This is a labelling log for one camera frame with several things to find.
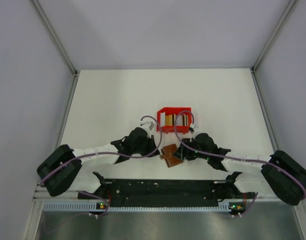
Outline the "brown leather card holder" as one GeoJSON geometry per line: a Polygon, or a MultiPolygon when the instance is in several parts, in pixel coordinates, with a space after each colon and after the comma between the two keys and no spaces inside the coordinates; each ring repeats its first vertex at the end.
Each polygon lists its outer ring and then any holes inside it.
{"type": "Polygon", "coordinates": [[[183,163],[182,160],[173,156],[173,154],[177,151],[177,146],[175,144],[170,144],[162,147],[160,158],[164,159],[168,168],[177,166],[183,163]]]}

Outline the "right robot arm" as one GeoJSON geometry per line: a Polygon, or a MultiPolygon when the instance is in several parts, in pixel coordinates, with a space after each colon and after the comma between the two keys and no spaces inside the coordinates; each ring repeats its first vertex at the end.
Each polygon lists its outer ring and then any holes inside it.
{"type": "Polygon", "coordinates": [[[275,195],[296,206],[306,198],[306,169],[282,150],[260,156],[240,154],[217,146],[206,133],[184,138],[173,154],[179,160],[204,159],[214,169],[228,172],[226,192],[232,198],[242,193],[275,195]]]}

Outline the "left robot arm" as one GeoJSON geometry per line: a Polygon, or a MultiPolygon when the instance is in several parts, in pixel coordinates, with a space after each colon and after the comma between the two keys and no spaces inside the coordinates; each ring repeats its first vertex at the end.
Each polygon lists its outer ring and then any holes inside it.
{"type": "Polygon", "coordinates": [[[149,127],[136,127],[128,136],[94,148],[70,148],[60,145],[37,168],[45,187],[52,197],[66,191],[84,191],[101,198],[106,194],[95,167],[115,165],[130,159],[151,158],[159,155],[159,142],[155,142],[149,127]]]}

